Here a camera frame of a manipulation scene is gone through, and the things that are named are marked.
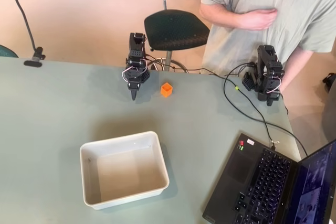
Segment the person's right hand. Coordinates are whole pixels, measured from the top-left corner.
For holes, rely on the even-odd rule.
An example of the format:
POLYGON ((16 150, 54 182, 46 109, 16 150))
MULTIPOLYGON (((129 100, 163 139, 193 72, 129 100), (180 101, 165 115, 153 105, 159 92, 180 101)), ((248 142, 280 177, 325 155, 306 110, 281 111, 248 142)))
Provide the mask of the person's right hand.
POLYGON ((245 28, 249 30, 267 29, 277 18, 276 9, 259 9, 246 14, 245 28))

